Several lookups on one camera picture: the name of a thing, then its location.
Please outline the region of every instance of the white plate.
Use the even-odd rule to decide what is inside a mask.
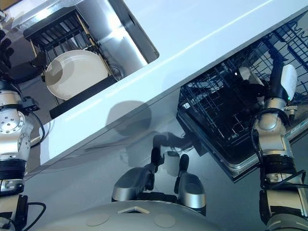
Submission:
[[[56,57],[46,70],[46,85],[56,97],[68,100],[107,78],[100,57],[90,51],[74,50]]]

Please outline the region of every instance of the dishwasher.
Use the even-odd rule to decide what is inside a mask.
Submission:
[[[253,116],[263,106],[257,84],[268,86],[273,68],[269,51],[297,72],[295,119],[287,128],[291,145],[308,128],[308,13],[287,22],[205,71],[180,89],[177,120],[236,182],[258,167],[249,136]]]

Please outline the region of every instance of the dishwasher rack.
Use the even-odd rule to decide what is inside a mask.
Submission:
[[[56,11],[24,31],[24,37],[30,41],[33,53],[37,55],[39,51],[42,51],[46,54],[47,66],[62,53],[72,50],[87,50],[99,55],[108,71],[106,79],[65,102],[54,97],[57,106],[50,110],[51,118],[56,118],[121,79],[118,77],[118,73],[121,71],[117,67],[114,67],[115,70],[111,70],[111,66],[100,52],[100,45],[96,43],[88,27],[78,9],[73,6]],[[41,74],[43,81],[45,81],[46,68]]]
[[[298,74],[292,105],[308,103],[308,36],[297,21],[284,24],[230,58],[185,84],[179,110],[193,109],[222,145],[234,146],[247,139],[251,117],[262,107],[248,102],[239,68],[248,67],[266,86],[272,70],[269,49],[276,49]]]

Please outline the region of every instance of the white countertop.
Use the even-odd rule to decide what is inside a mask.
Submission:
[[[125,3],[158,50],[158,59],[45,125],[51,129],[40,147],[42,165],[112,128],[114,123],[106,126],[140,105],[130,102],[154,103],[308,4],[306,0]],[[111,109],[122,102],[128,103],[110,117]]]

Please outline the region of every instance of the reflective floor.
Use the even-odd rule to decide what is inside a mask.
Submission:
[[[183,133],[176,119],[172,119],[133,144],[97,148],[91,153],[57,162],[29,179],[24,194],[28,195],[31,202],[40,201],[47,205],[46,214],[34,228],[87,208],[109,203],[117,179],[130,168],[150,162],[154,137],[155,140],[161,135],[181,138]],[[206,217],[210,221],[227,231],[265,229],[258,211],[258,171],[233,184],[209,154],[199,156],[195,149],[175,149],[179,156],[165,155],[165,163],[155,175],[155,191],[173,194],[180,155],[186,153],[190,157],[188,172],[199,176],[204,185]],[[162,152],[169,150],[170,147],[162,148]],[[305,153],[307,150],[307,138],[293,146],[298,170],[308,166]],[[30,208],[29,222],[35,219],[39,210],[40,208]]]

